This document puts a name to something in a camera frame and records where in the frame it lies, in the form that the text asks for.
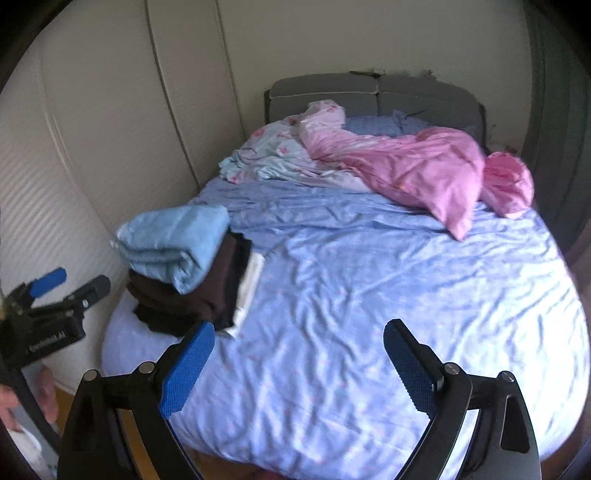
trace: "folded clothes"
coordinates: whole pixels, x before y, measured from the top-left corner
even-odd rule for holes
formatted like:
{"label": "folded clothes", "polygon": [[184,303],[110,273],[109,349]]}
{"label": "folded clothes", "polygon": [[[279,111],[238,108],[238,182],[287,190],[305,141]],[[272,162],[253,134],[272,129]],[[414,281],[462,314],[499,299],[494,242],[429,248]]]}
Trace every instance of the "folded clothes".
{"label": "folded clothes", "polygon": [[222,205],[145,212],[119,227],[112,246],[132,270],[186,294],[205,278],[229,221]]}
{"label": "folded clothes", "polygon": [[251,308],[252,299],[255,296],[256,286],[258,285],[259,278],[261,278],[264,265],[265,257],[256,252],[251,253],[246,272],[238,288],[238,301],[236,302],[236,310],[232,319],[234,325],[224,329],[224,332],[234,338],[238,337],[248,311]]}
{"label": "folded clothes", "polygon": [[183,336],[197,320],[212,322],[216,330],[233,326],[251,245],[242,234],[226,234],[203,282],[185,295],[130,270],[128,290],[139,301],[137,317],[151,330],[175,336]]}
{"label": "folded clothes", "polygon": [[201,322],[195,314],[171,315],[153,310],[141,303],[135,308],[134,313],[138,320],[144,322],[153,332],[167,333],[175,337],[184,336],[195,322]]}

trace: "headboard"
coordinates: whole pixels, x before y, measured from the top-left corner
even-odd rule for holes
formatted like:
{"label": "headboard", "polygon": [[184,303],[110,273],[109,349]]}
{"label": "headboard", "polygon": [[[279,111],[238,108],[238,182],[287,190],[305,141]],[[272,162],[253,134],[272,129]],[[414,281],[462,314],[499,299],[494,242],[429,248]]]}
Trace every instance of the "headboard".
{"label": "headboard", "polygon": [[345,107],[348,117],[401,110],[441,127],[471,127],[474,138],[485,143],[484,107],[467,90],[429,77],[321,73],[281,79],[265,93],[265,120],[302,113],[308,103],[325,99]]}

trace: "screw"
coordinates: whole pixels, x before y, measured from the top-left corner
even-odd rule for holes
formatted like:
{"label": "screw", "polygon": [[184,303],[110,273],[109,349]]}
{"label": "screw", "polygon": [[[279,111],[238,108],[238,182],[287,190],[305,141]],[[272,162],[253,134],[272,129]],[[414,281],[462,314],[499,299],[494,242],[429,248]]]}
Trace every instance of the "screw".
{"label": "screw", "polygon": [[142,374],[150,374],[154,371],[154,363],[153,362],[144,362],[139,366],[139,372]]}
{"label": "screw", "polygon": [[460,367],[456,364],[449,362],[448,364],[445,364],[445,371],[450,375],[457,375],[458,373],[460,373]]}
{"label": "screw", "polygon": [[88,372],[86,372],[82,378],[84,378],[84,380],[87,382],[92,382],[97,377],[97,375],[98,373],[96,370],[88,370]]}
{"label": "screw", "polygon": [[509,383],[515,381],[515,376],[511,372],[501,372],[501,378]]}

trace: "blue pillow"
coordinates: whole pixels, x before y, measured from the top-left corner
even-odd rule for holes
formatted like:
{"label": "blue pillow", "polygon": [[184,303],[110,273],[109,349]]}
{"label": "blue pillow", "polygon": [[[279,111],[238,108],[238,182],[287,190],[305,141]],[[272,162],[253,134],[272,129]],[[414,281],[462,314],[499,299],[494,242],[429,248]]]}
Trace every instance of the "blue pillow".
{"label": "blue pillow", "polygon": [[393,138],[414,135],[429,127],[432,127],[429,122],[407,116],[399,110],[395,110],[392,115],[353,116],[345,123],[345,130],[357,135],[386,135]]}
{"label": "blue pillow", "polygon": [[429,122],[414,116],[408,116],[400,110],[393,111],[392,118],[394,119],[394,123],[400,127],[402,135],[416,135],[420,131],[432,127]]}
{"label": "blue pillow", "polygon": [[404,135],[392,115],[352,116],[347,119],[344,129],[357,135],[375,135],[376,137],[386,135],[395,138]]}

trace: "mattress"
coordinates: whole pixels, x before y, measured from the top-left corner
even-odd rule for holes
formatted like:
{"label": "mattress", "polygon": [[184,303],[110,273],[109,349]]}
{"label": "mattress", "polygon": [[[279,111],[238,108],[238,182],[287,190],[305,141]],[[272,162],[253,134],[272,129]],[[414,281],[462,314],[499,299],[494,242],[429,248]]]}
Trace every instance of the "mattress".
{"label": "mattress", "polygon": [[[216,346],[171,423],[188,447],[294,479],[391,480],[427,425],[382,343],[401,318],[442,361],[516,376],[542,458],[574,429],[587,396],[582,307],[540,217],[500,219],[484,204],[457,242],[422,210],[373,193],[264,180],[212,180],[266,257],[238,339]],[[125,293],[106,331],[109,375],[157,360],[176,338],[150,332]],[[469,412],[442,478],[475,423]]]}

